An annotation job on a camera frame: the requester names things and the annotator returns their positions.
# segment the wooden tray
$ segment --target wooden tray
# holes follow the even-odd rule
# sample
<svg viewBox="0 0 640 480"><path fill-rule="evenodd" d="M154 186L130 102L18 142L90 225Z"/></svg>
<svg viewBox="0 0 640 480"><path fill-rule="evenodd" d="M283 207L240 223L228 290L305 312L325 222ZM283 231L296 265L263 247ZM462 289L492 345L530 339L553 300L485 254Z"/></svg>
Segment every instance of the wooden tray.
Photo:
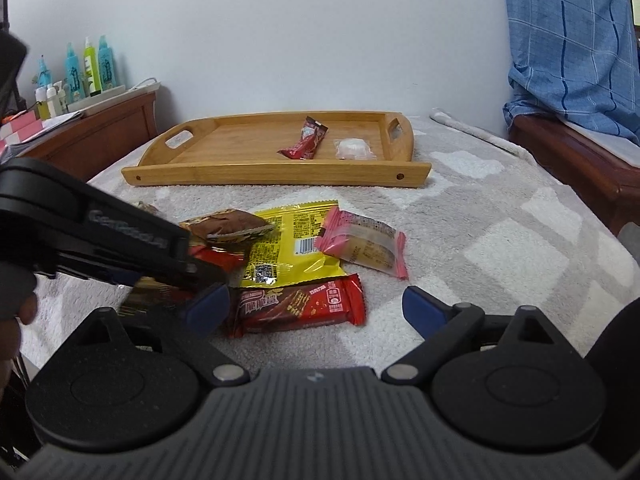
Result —
<svg viewBox="0 0 640 480"><path fill-rule="evenodd" d="M329 131L313 160L278 150L300 139L306 116ZM337 160L334 140L365 139L378 160ZM174 126L123 168L132 186L171 184L309 184L420 187L431 164L412 162L414 131L390 112L291 112L198 119Z"/></svg>

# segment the gray and white blanket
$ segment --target gray and white blanket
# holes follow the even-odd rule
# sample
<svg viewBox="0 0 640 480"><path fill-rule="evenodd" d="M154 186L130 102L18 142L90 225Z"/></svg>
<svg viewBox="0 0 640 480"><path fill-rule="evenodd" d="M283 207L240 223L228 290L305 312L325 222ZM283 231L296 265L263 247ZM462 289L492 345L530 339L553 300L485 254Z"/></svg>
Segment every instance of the gray and white blanket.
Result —
<svg viewBox="0 0 640 480"><path fill-rule="evenodd" d="M445 114L434 117L456 124ZM473 302L490 314L535 304L584 354L620 309L640 296L635 260L575 193L537 167L529 153L459 123L460 129L428 118L411 122L414 159L433 163L420 189L131 187L120 169L135 165L146 146L97 175L92 184L129 202L151 203L173 221L229 207L255 211L336 199L341 209L405 232L409 282L344 265L362 280L365 326L345 323L234 340L213 336L217 348L252 371L350 365L380 371L421 341L402 317L401 295L408 284L447 303ZM127 289L60 276L40 280L37 293L40 313L24 331L22 352L42 366L91 310L117 308Z"/></svg>

